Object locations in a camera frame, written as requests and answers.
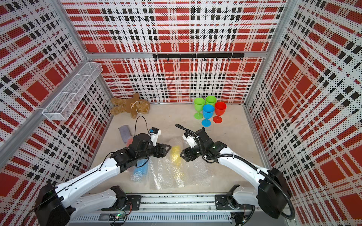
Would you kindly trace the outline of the bubble wrap sheet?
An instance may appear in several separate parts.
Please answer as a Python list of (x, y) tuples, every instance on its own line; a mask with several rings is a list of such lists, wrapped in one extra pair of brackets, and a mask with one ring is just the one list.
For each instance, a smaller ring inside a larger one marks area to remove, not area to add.
[(182, 189), (187, 186), (209, 186), (214, 171), (203, 160), (185, 162), (183, 159), (154, 158), (148, 166), (151, 190)]

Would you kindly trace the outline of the yellow glass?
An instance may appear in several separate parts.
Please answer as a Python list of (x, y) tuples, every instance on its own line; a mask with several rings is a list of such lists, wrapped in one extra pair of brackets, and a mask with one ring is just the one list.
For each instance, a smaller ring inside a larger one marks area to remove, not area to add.
[(173, 138), (168, 143), (172, 148), (169, 151), (172, 177), (177, 188), (185, 187), (187, 182), (187, 171), (184, 160), (180, 157), (183, 150), (183, 142), (180, 138)]

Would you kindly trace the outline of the light blue glass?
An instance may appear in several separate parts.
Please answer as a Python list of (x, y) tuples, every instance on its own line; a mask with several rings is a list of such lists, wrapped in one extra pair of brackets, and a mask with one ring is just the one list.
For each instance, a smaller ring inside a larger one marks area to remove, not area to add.
[(203, 127), (209, 127), (211, 125), (210, 118), (213, 117), (214, 110), (215, 110), (215, 108), (212, 105), (203, 106), (202, 114), (203, 114), (204, 119), (201, 122)]

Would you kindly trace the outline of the green wine glass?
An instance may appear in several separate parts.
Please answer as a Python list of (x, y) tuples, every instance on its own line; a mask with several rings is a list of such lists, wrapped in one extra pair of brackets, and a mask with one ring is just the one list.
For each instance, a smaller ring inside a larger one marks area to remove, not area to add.
[(216, 103), (217, 103), (217, 98), (215, 96), (207, 96), (205, 98), (205, 105), (211, 105), (215, 107)]
[(197, 120), (203, 119), (202, 111), (205, 105), (205, 100), (203, 98), (196, 98), (194, 99), (194, 108), (196, 113), (194, 114), (194, 118)]

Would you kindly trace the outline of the red glass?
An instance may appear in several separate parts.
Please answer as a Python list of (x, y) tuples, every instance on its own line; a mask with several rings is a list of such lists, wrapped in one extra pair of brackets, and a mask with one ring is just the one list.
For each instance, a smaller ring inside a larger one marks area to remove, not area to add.
[(221, 123), (222, 118), (221, 116), (225, 113), (227, 105), (224, 102), (217, 102), (215, 104), (215, 114), (216, 116), (213, 118), (215, 123)]

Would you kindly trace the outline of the pink glass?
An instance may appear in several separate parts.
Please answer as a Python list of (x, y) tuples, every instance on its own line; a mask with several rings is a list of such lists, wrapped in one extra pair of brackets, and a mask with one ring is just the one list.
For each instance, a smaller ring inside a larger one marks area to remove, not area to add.
[(129, 137), (127, 142), (126, 142), (126, 147), (129, 147), (133, 142), (133, 137)]

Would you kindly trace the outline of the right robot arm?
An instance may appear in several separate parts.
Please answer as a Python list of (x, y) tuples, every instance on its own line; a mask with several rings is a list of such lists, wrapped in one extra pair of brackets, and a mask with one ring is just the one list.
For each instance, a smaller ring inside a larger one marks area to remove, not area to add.
[(229, 191), (228, 203), (231, 208), (248, 204), (260, 207), (272, 218), (279, 216), (290, 220), (295, 218), (296, 210), (291, 201), (292, 193), (280, 170), (258, 166), (236, 154), (223, 142), (214, 142), (205, 128), (194, 132), (180, 124), (175, 126), (185, 132), (183, 139), (189, 145), (182, 150), (181, 158), (191, 162), (201, 157), (208, 164), (223, 165), (253, 186), (253, 192), (245, 192), (239, 185), (235, 185)]

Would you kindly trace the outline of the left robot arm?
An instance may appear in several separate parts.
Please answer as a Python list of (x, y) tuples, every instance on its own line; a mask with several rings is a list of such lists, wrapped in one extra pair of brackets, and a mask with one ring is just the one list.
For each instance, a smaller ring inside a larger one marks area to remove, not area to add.
[(115, 152), (95, 168), (54, 186), (43, 186), (31, 210), (41, 226), (65, 226), (83, 214), (102, 208), (110, 208), (122, 198), (122, 190), (114, 186), (107, 191), (86, 196), (86, 193), (104, 181), (115, 177), (137, 162), (149, 157), (163, 158), (171, 150), (167, 144), (157, 142), (158, 134), (141, 133), (133, 137), (132, 143)]

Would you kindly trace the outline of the blue glass in bubble wrap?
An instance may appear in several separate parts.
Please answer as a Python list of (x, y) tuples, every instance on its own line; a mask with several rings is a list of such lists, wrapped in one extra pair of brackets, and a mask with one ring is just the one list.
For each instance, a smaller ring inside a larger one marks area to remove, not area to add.
[(148, 159), (139, 160), (131, 175), (131, 181), (143, 182), (148, 174)]

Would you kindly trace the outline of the purple glass in bubble wrap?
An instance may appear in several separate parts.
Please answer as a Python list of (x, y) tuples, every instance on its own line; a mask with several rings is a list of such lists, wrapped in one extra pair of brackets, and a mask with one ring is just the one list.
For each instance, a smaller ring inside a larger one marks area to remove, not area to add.
[(132, 137), (130, 128), (128, 125), (123, 125), (119, 128), (119, 132), (122, 138), (122, 141), (126, 144), (128, 140)]

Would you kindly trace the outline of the brown teddy bear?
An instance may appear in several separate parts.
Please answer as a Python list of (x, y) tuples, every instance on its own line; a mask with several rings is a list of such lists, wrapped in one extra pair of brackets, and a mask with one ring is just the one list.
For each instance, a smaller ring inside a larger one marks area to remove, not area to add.
[(141, 99), (139, 93), (134, 93), (132, 98), (111, 98), (111, 103), (114, 107), (110, 110), (112, 115), (121, 113), (130, 113), (133, 119), (136, 119), (138, 114), (148, 114), (150, 110), (150, 102)]

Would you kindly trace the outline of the green circuit board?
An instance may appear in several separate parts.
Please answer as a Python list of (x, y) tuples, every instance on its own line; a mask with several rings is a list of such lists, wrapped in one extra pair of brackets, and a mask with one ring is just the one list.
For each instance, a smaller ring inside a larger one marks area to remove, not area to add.
[(109, 214), (109, 221), (112, 222), (116, 222), (116, 223), (121, 223), (121, 222), (125, 222), (127, 217), (127, 213), (126, 212), (121, 212), (121, 213), (110, 213)]

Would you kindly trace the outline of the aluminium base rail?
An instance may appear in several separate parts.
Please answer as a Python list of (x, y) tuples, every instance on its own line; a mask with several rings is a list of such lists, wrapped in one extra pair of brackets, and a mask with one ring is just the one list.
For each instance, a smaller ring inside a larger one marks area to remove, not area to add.
[[(131, 194), (132, 204), (124, 210), (99, 210), (83, 214), (72, 219), (71, 223), (109, 223), (125, 225), (127, 223), (185, 223), (185, 222), (234, 222), (235, 217), (245, 215), (244, 221), (250, 222), (251, 216), (258, 212), (270, 218), (260, 207), (242, 204), (231, 208), (226, 194)], [(126, 212), (125, 222), (109, 221), (110, 213)]]

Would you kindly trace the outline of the black hook rail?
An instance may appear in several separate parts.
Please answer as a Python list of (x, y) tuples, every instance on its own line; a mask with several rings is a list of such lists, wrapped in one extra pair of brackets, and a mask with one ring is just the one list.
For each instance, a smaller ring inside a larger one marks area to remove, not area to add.
[(194, 59), (194, 58), (243, 58), (245, 53), (179, 53), (179, 54), (153, 54), (154, 59)]

